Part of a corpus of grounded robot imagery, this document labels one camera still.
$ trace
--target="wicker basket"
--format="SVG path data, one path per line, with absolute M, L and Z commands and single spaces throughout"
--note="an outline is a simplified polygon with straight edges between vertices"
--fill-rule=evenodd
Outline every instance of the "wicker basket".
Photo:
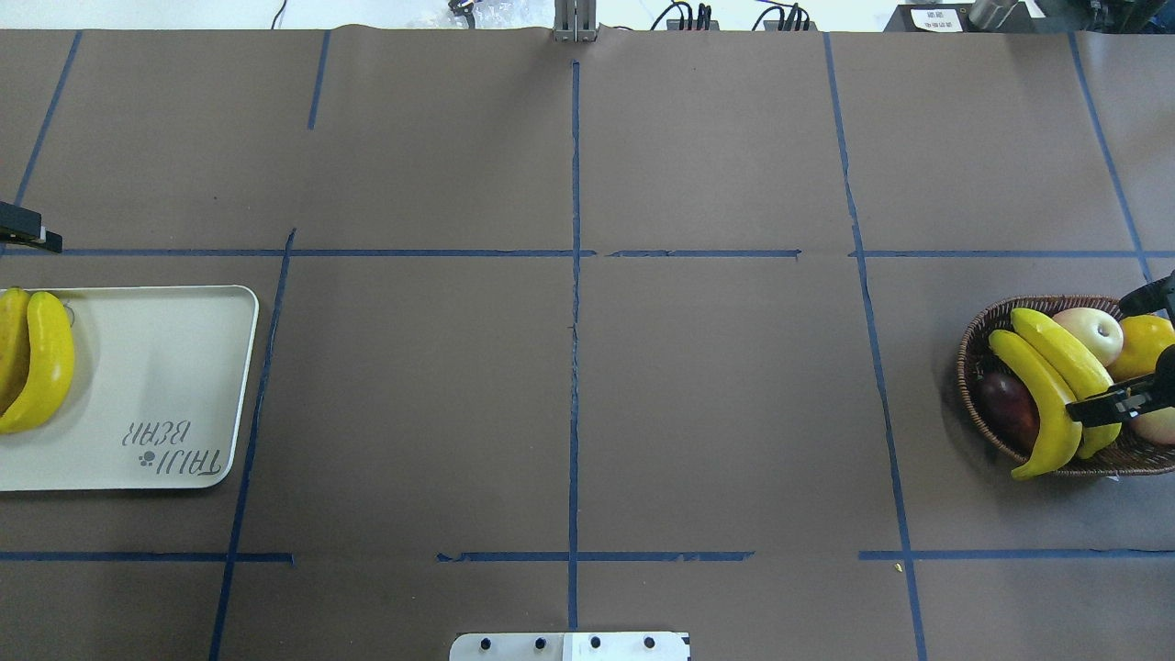
M 975 404 L 971 398 L 972 390 L 978 387 L 979 378 L 985 372 L 1010 373 L 992 355 L 992 350 L 987 346 L 987 337 L 992 330 L 998 328 L 1012 329 L 1008 312 L 1014 306 L 1038 309 L 1049 316 L 1070 306 L 1092 306 L 1107 311 L 1119 319 L 1122 318 L 1122 311 L 1117 308 L 1117 299 L 1107 296 L 1019 296 L 992 304 L 967 325 L 959 346 L 958 363 L 959 392 L 962 396 L 964 407 L 967 409 L 967 413 L 971 414 L 971 419 L 983 438 L 1000 452 L 1015 460 L 1016 464 L 1023 464 L 1028 458 L 1015 445 L 1007 444 L 995 436 L 975 410 Z M 1066 477 L 1157 475 L 1171 471 L 1175 471 L 1175 446 L 1149 444 L 1123 426 L 1122 433 L 1119 434 L 1114 445 L 1099 452 L 1089 460 L 1082 461 L 1074 458 L 1073 461 L 1050 474 Z

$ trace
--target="white bracket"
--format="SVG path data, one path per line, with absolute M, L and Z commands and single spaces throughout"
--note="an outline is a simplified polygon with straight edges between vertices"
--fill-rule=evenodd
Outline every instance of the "white bracket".
M 690 634 L 672 632 L 464 634 L 449 661 L 690 661 Z
M 596 0 L 555 0 L 556 41 L 596 41 Z

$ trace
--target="plum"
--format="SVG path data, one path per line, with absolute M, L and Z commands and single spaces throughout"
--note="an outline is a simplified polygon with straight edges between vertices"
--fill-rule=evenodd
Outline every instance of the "plum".
M 979 413 L 988 427 L 1016 450 L 1032 454 L 1040 433 L 1040 414 L 1028 389 L 1010 375 L 992 372 L 980 379 L 976 396 Z

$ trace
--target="white tray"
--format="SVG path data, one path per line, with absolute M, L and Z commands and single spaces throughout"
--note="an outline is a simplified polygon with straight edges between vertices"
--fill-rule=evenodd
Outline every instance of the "white tray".
M 69 396 L 0 436 L 0 491 L 194 490 L 233 466 L 257 328 L 247 286 L 52 289 L 73 313 Z

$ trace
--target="yellow banana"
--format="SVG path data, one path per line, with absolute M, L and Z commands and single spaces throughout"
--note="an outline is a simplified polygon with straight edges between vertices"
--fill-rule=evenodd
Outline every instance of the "yellow banana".
M 1065 405 L 1076 399 L 1073 391 L 1032 345 L 1010 330 L 993 330 L 988 344 L 1028 387 L 1040 413 L 1040 432 L 1032 457 L 1023 466 L 1013 468 L 1012 477 L 1027 480 L 1065 466 L 1081 443 L 1081 424 L 1065 411 Z
M 1018 306 L 1012 310 L 1010 316 L 1016 335 L 1045 357 L 1079 400 L 1100 396 L 1114 385 L 1114 379 L 1097 358 L 1047 313 Z M 1117 423 L 1086 427 L 1077 457 L 1089 459 L 1097 451 L 1113 444 L 1121 431 L 1122 425 Z
M 28 379 L 28 291 L 12 286 L 0 295 L 0 413 Z
M 36 291 L 28 298 L 28 380 L 16 402 L 0 416 L 0 434 L 43 424 L 69 393 L 74 369 L 69 315 L 48 291 Z

